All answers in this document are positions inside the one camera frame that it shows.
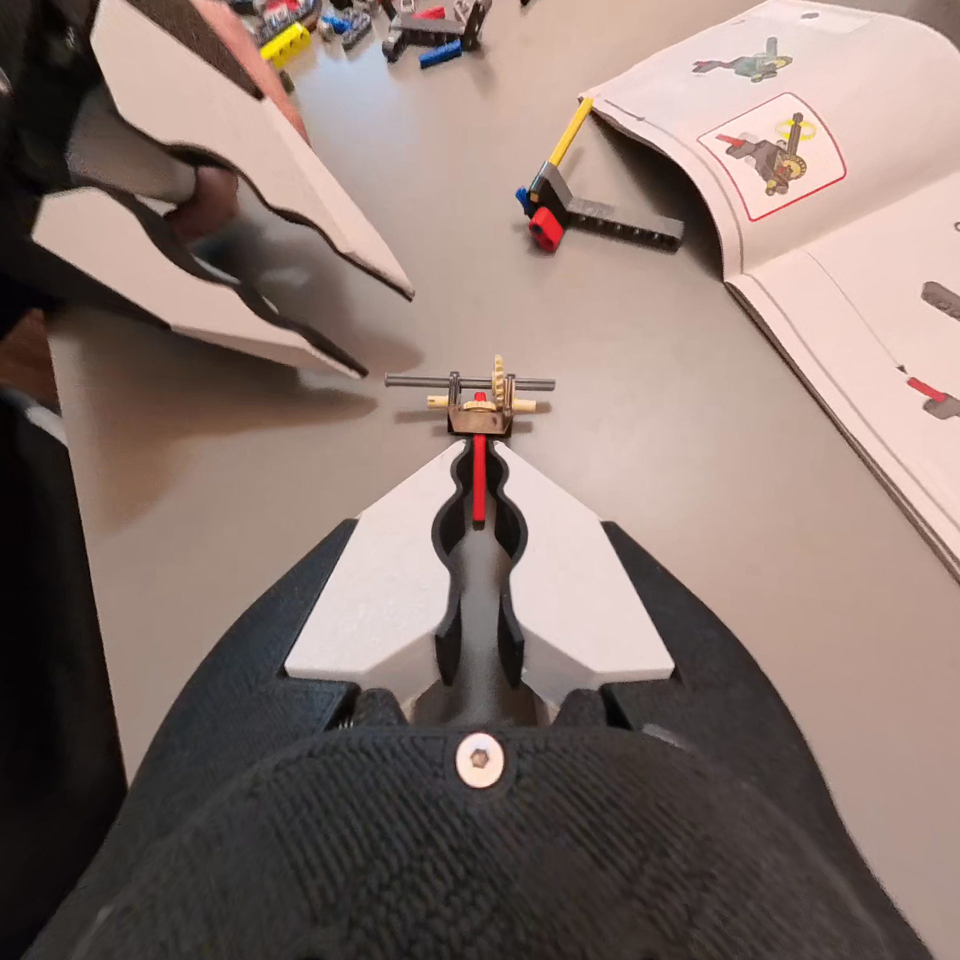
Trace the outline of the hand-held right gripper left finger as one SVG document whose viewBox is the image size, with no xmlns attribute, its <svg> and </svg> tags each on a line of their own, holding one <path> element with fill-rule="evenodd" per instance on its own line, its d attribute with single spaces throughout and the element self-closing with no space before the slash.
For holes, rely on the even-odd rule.
<svg viewBox="0 0 960 960">
<path fill-rule="evenodd" d="M 284 662 L 290 677 L 389 690 L 405 710 L 438 682 L 450 571 L 433 526 L 463 453 L 455 441 L 357 516 Z"/>
</svg>

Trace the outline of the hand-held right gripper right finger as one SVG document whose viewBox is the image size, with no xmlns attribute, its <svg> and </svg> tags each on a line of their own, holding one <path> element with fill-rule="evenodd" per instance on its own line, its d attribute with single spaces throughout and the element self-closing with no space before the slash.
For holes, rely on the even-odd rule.
<svg viewBox="0 0 960 960">
<path fill-rule="evenodd" d="M 600 517 L 500 440 L 490 494 L 510 560 L 497 627 L 510 685 L 558 712 L 573 690 L 669 679 L 674 658 Z"/>
</svg>

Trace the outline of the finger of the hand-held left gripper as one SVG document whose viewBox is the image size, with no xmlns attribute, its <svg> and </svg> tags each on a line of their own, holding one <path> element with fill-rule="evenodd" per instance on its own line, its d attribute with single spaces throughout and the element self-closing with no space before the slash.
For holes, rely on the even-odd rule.
<svg viewBox="0 0 960 960">
<path fill-rule="evenodd" d="M 198 258 L 132 195 L 91 186 L 46 195 L 31 239 L 177 335 L 303 370 L 366 378 L 366 366 Z"/>
<path fill-rule="evenodd" d="M 130 2 L 99 2 L 90 42 L 127 123 L 165 148 L 223 162 L 267 208 L 414 298 L 390 246 L 272 101 L 241 88 Z"/>
</svg>

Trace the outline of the pile of lego pieces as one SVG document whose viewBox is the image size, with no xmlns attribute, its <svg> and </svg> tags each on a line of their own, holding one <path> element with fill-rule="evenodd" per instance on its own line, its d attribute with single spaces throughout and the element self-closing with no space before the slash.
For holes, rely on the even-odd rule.
<svg viewBox="0 0 960 960">
<path fill-rule="evenodd" d="M 444 2 L 320 2 L 230 1 L 259 49 L 261 58 L 282 66 L 317 35 L 353 51 L 374 29 L 375 17 L 386 18 L 381 52 L 390 65 L 411 48 L 420 50 L 422 69 L 457 59 L 478 49 L 492 1 Z"/>
</svg>

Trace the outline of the tan gear red axle assembly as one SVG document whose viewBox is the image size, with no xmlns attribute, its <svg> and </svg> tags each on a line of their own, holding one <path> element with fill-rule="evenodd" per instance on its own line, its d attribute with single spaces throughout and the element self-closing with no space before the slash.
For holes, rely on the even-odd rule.
<svg viewBox="0 0 960 960">
<path fill-rule="evenodd" d="M 509 438 L 517 418 L 536 414 L 538 403 L 530 395 L 554 392 L 556 380 L 518 377 L 506 370 L 502 356 L 496 354 L 491 373 L 485 377 L 463 376 L 457 370 L 446 376 L 388 372 L 383 383 L 386 388 L 431 390 L 427 408 L 446 415 L 450 435 L 470 440 L 471 521 L 475 527 L 484 526 L 487 459 L 494 440 Z"/>
</svg>

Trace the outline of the grey beam yellow axle assembly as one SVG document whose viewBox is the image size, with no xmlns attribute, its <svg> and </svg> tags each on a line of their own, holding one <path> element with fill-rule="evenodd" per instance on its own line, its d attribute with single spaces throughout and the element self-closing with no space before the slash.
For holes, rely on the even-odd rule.
<svg viewBox="0 0 960 960">
<path fill-rule="evenodd" d="M 676 253 L 686 233 L 683 221 L 661 215 L 644 218 L 624 207 L 579 197 L 571 191 L 560 164 L 593 107 L 592 97 L 581 98 L 576 113 L 530 184 L 520 186 L 514 193 L 534 245 L 553 255 L 568 233 L 581 231 L 666 254 Z"/>
</svg>

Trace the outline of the open instruction booklet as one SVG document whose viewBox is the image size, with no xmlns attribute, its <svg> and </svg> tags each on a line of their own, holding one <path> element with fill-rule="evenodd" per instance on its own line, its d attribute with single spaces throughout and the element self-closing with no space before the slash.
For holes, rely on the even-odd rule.
<svg viewBox="0 0 960 960">
<path fill-rule="evenodd" d="M 723 281 L 958 576 L 958 48 L 764 2 L 586 92 L 686 174 Z"/>
</svg>

